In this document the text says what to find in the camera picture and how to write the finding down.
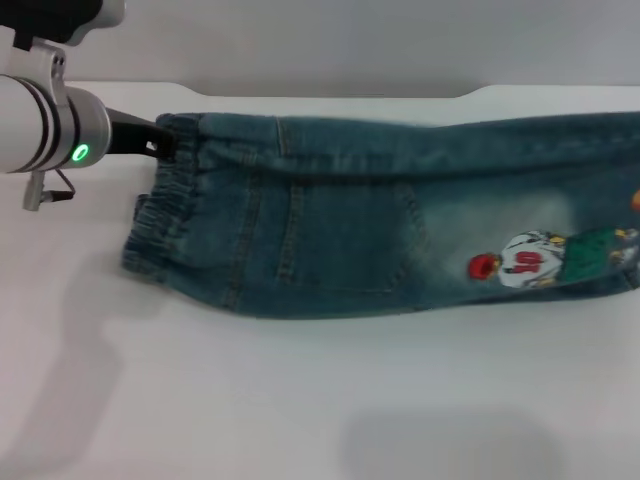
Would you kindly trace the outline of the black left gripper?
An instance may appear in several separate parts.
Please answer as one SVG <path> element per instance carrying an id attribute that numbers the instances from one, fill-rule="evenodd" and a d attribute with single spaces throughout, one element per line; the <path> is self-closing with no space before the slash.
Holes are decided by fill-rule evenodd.
<path id="1" fill-rule="evenodd" d="M 176 137 L 171 131 L 114 109 L 108 108 L 107 115 L 111 126 L 108 154 L 141 155 L 158 160 L 174 156 Z"/>

